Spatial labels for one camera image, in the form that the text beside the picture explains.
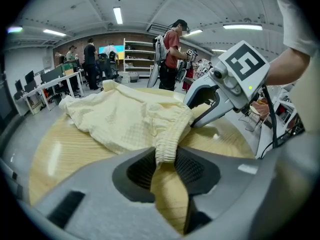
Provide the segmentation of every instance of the robotic arm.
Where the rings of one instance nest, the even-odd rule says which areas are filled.
[[[184,103],[191,109],[210,103],[191,127],[202,127],[230,110],[239,112],[264,83],[269,63],[250,44],[241,41],[219,56],[220,62],[208,74],[197,79]]]

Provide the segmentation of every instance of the cardboard box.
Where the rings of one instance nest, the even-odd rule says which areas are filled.
[[[73,70],[74,69],[74,64],[70,63],[70,62],[66,62],[66,63],[62,64],[61,66],[62,66],[62,70],[63,71]]]
[[[66,76],[72,75],[74,73],[74,69],[73,68],[72,69],[68,69],[68,70],[64,71],[64,73],[65,73]]]

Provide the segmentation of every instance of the yellow cloth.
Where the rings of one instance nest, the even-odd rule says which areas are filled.
[[[116,154],[155,147],[156,164],[173,163],[194,121],[189,107],[172,97],[131,89],[112,80],[104,91],[59,104],[76,127]]]

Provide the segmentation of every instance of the blue screen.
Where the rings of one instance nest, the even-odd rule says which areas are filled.
[[[117,51],[118,53],[124,51],[124,46],[123,46],[123,45],[115,45],[114,47],[115,47],[115,49],[116,49],[116,51]],[[106,48],[106,46],[99,47],[99,54],[102,54],[102,52],[104,51],[105,48]]]

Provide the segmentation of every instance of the brick wall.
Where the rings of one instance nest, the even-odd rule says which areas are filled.
[[[59,52],[60,54],[66,55],[67,52],[69,51],[69,47],[74,45],[76,46],[76,53],[79,54],[79,61],[80,63],[84,62],[84,49],[86,45],[88,44],[88,37],[80,38],[74,41],[70,41],[68,43],[65,43],[63,45],[60,45],[56,48],[53,49],[53,57],[54,57],[54,66],[56,67],[59,64],[59,59],[56,58],[54,55],[56,52]],[[154,36],[152,35],[147,35],[147,34],[139,34],[139,33],[119,33],[119,34],[99,34],[99,35],[94,35],[91,36],[94,39],[94,46],[95,49],[98,51],[99,47],[104,47],[107,46],[108,44],[113,43],[115,46],[121,46],[124,44],[124,38],[129,41],[141,41],[141,42],[152,42],[152,39]],[[192,49],[192,47],[185,45],[183,43],[180,44],[181,46],[181,52],[186,52],[188,49]],[[151,50],[153,51],[152,47],[148,46],[134,46],[137,50]],[[135,56],[135,57],[140,57],[140,58],[148,58],[149,56],[153,58],[152,54],[141,54],[141,53],[130,53],[130,56]],[[200,59],[207,59],[211,60],[211,56],[198,50],[198,60]],[[140,66],[140,67],[147,67],[150,65],[150,62],[146,61],[135,61],[134,62],[135,66]],[[120,60],[119,64],[119,70],[122,71],[124,66],[123,66],[123,60]]]

